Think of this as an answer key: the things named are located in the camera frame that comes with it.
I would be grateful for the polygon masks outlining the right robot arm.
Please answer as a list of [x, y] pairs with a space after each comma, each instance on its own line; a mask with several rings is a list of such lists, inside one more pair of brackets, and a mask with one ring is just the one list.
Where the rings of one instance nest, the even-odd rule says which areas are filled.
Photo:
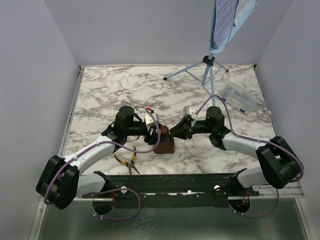
[[182, 140], [195, 134], [208, 134], [211, 144], [223, 151], [234, 151], [258, 160], [259, 166], [237, 172], [230, 183], [230, 191], [241, 196], [248, 188], [271, 185], [282, 189], [298, 177], [302, 168], [288, 143], [279, 136], [270, 140], [252, 140], [235, 135], [225, 126], [225, 116], [217, 106], [206, 110], [204, 120], [197, 120], [191, 107], [183, 109], [181, 121], [169, 130], [169, 136]]

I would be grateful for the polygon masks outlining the sheet music page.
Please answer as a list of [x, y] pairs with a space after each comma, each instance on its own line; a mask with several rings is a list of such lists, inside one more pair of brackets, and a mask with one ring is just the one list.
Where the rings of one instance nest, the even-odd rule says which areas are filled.
[[236, 12], [235, 12], [235, 20], [238, 20], [242, 17], [242, 15], [250, 9], [250, 7], [256, 5], [256, 0], [238, 0]]
[[238, 0], [216, 0], [211, 47], [218, 49], [227, 38], [236, 15]]

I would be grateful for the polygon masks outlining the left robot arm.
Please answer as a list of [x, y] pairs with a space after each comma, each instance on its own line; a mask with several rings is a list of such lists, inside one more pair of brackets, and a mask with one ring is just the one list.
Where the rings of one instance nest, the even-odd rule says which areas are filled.
[[83, 173], [101, 159], [125, 149], [129, 136], [144, 136], [148, 145], [156, 148], [161, 138], [159, 117], [150, 108], [145, 111], [144, 120], [135, 121], [134, 109], [122, 106], [115, 121], [88, 146], [64, 157], [52, 156], [35, 188], [43, 196], [44, 203], [62, 210], [83, 195], [96, 193], [101, 198], [107, 197], [111, 191], [109, 178], [100, 171]]

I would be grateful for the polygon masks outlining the brown wooden metronome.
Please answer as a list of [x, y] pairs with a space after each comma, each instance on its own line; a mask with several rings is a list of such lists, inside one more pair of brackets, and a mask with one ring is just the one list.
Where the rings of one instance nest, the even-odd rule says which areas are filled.
[[160, 142], [153, 152], [158, 155], [174, 154], [176, 146], [174, 138], [169, 135], [169, 128], [166, 125], [161, 125], [160, 132]]

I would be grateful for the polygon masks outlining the light blue music stand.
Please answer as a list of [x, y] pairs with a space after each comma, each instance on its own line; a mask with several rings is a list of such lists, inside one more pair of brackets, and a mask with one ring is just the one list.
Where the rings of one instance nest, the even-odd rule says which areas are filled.
[[[210, 40], [208, 55], [205, 55], [201, 62], [189, 65], [175, 73], [165, 76], [163, 80], [168, 80], [178, 74], [187, 73], [194, 79], [200, 81], [203, 89], [209, 94], [215, 93], [213, 66], [216, 64], [225, 72], [229, 69], [218, 62], [216, 54], [221, 53], [234, 37], [240, 27], [244, 24], [253, 10], [257, 7], [256, 0], [215, 0], [212, 13], [210, 29]], [[203, 77], [200, 79], [189, 72], [201, 64], [205, 64]]]

